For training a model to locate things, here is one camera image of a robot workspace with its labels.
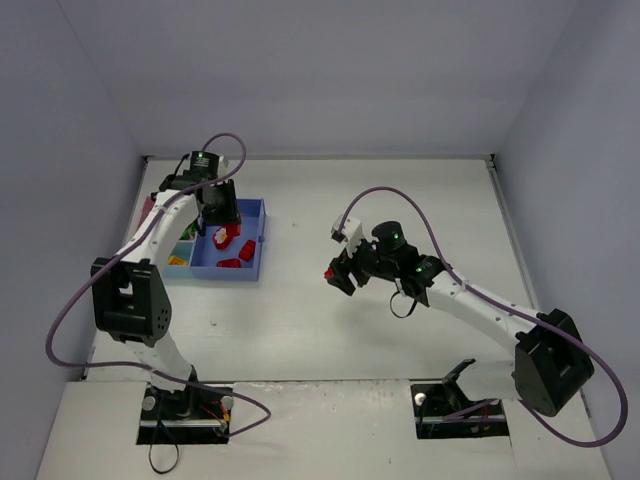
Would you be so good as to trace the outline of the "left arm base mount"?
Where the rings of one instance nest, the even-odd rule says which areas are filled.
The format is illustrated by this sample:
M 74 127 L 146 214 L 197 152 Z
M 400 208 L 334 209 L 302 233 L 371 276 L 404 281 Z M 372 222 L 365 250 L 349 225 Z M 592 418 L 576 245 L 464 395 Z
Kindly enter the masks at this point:
M 186 387 L 167 393 L 147 385 L 141 404 L 137 445 L 222 445 L 229 442 L 233 389 L 218 393 Z

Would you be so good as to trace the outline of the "yellow small lego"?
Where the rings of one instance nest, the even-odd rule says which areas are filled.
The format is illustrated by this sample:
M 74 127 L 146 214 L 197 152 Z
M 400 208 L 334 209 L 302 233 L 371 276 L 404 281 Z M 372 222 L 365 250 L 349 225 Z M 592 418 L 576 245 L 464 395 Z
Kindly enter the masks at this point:
M 168 259 L 168 264 L 172 266 L 186 266 L 188 261 L 182 257 L 171 255 Z

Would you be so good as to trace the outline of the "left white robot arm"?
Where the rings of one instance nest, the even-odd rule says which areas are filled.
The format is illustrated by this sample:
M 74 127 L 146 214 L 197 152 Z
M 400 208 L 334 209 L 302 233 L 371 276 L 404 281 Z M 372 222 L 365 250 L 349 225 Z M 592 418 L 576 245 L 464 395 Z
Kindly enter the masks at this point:
M 228 170 L 225 157 L 193 151 L 186 169 L 163 180 L 114 266 L 91 287 L 97 329 L 131 349 L 151 385 L 166 393 L 182 395 L 197 375 L 169 333 L 172 305 L 162 274 L 188 226 L 240 221 L 234 182 L 212 183 Z

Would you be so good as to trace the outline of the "red flower printed lego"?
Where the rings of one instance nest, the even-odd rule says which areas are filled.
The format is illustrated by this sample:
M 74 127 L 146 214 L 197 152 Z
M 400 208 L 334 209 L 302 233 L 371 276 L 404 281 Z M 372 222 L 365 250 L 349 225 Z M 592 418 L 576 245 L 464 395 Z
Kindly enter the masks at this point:
M 212 235 L 212 242 L 217 250 L 225 250 L 240 235 L 240 224 L 223 225 L 218 227 Z

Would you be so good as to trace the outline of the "red half-round lego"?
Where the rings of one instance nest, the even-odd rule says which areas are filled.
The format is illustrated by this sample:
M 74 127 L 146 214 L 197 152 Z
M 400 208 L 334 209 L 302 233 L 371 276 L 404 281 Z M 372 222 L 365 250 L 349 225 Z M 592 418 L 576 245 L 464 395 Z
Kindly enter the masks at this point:
M 241 263 L 241 260 L 238 258 L 230 258 L 230 259 L 224 259 L 224 260 L 218 261 L 216 263 L 216 267 L 217 268 L 241 268 L 242 263 Z

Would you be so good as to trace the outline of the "red brick lego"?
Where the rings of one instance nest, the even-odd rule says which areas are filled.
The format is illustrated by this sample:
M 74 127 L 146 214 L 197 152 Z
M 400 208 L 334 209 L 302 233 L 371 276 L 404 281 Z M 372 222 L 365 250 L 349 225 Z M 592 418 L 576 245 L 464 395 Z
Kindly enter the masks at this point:
M 256 242 L 254 240 L 247 240 L 239 250 L 238 258 L 244 262 L 250 262 L 254 258 L 255 251 Z

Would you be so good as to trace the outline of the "small green lego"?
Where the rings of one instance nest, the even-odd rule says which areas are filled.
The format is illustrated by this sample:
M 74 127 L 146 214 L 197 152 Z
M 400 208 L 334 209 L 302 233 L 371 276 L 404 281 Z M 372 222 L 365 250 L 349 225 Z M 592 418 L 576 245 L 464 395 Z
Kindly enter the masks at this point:
M 197 228 L 195 226 L 191 225 L 191 226 L 187 227 L 183 231 L 180 239 L 181 240 L 193 240 L 195 238 L 195 236 L 197 235 L 197 233 L 198 233 Z

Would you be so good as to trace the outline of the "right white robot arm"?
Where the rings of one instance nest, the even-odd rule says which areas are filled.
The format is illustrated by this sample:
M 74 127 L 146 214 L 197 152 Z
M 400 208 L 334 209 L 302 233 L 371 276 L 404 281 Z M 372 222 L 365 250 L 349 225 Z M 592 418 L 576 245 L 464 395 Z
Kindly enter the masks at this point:
M 545 417 L 556 416 L 594 373 L 574 320 L 509 304 L 448 272 L 435 256 L 410 245 L 397 221 L 374 227 L 366 239 L 359 220 L 339 217 L 331 237 L 344 244 L 325 273 L 327 282 L 351 296 L 372 278 L 396 286 L 414 303 L 449 314 L 492 339 L 507 353 L 502 361 L 466 359 L 444 380 L 454 404 L 519 400 Z

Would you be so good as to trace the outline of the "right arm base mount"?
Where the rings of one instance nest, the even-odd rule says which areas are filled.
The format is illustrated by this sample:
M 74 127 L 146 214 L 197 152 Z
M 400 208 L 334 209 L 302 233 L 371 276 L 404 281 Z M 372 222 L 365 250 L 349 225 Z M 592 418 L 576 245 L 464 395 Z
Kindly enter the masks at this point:
M 464 360 L 442 379 L 410 384 L 418 440 L 509 436 L 502 403 L 470 400 L 458 385 L 461 374 L 474 363 Z

